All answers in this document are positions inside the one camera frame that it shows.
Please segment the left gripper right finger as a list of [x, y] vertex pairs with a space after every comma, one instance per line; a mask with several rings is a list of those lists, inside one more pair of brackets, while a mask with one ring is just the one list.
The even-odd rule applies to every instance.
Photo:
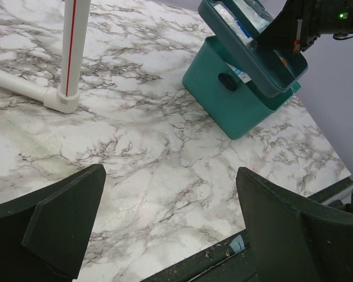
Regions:
[[351, 201], [319, 203], [241, 167], [237, 192], [261, 281], [353, 281]]

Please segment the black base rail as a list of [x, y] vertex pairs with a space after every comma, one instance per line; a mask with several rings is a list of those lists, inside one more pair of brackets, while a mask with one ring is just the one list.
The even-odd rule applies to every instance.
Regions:
[[150, 281], [353, 281], [353, 181], [309, 197], [240, 168], [245, 229]]

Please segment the teal medicine kit box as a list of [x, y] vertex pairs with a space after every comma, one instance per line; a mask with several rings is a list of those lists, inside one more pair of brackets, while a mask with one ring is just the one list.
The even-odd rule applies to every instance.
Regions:
[[182, 78], [183, 86], [231, 139], [239, 139], [276, 112], [300, 88], [268, 98], [251, 80], [243, 83], [232, 71], [234, 58], [216, 36], [203, 45]]

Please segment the blue white gauze packet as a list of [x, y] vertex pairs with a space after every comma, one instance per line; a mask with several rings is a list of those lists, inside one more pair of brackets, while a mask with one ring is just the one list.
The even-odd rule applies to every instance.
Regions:
[[237, 77], [239, 77], [240, 80], [243, 81], [243, 83], [248, 83], [251, 81], [251, 78], [248, 76], [247, 73], [245, 73], [242, 70], [237, 69], [236, 67], [233, 67], [233, 66], [230, 66], [230, 68], [237, 75]]

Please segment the white pvc pipe frame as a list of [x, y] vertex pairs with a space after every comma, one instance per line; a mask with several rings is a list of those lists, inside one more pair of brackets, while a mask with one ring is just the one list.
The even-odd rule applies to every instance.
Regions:
[[66, 1], [62, 38], [61, 83], [43, 87], [0, 70], [0, 88], [42, 102], [61, 113], [74, 112], [79, 103], [79, 80], [91, 2]]

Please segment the teal divided tray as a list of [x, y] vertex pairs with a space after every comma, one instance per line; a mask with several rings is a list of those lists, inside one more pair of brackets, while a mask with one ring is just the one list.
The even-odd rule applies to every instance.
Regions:
[[[252, 36], [251, 44], [245, 46], [232, 32], [214, 9], [217, 3], [240, 21]], [[198, 13], [234, 58], [235, 66], [247, 73], [265, 96], [272, 98], [287, 92], [307, 71], [308, 63], [302, 54], [260, 48], [254, 41], [259, 32], [233, 1], [202, 1]], [[288, 66], [281, 62], [280, 56], [287, 60]]]

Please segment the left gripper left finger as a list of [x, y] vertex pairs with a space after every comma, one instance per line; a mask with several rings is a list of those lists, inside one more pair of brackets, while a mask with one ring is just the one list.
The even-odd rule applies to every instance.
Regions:
[[0, 279], [76, 279], [106, 171], [93, 164], [0, 204]]

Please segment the teal bandage packet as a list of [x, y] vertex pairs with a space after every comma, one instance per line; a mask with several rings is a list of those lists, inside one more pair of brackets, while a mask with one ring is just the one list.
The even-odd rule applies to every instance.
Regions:
[[234, 3], [258, 32], [262, 32], [274, 19], [274, 17], [257, 1], [234, 0]]

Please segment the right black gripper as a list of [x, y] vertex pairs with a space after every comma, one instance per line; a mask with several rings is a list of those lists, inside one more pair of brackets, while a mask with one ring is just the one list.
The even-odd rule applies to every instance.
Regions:
[[259, 34], [260, 48], [300, 53], [321, 35], [337, 41], [353, 38], [353, 1], [286, 1], [282, 11]]

